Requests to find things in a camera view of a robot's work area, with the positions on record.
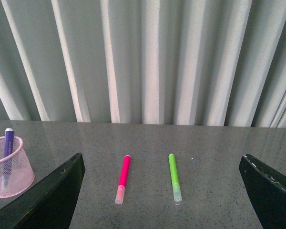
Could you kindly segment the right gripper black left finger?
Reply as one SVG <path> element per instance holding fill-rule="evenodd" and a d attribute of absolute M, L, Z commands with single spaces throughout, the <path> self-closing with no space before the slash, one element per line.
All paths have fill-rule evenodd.
<path fill-rule="evenodd" d="M 0 209 L 0 229 L 67 229 L 85 174 L 76 153 L 48 176 Z"/>

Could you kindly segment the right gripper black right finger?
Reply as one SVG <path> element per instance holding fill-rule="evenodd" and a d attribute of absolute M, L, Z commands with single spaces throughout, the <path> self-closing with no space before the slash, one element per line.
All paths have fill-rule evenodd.
<path fill-rule="evenodd" d="M 264 229 L 286 229 L 286 176 L 247 154 L 239 171 L 248 197 Z"/>

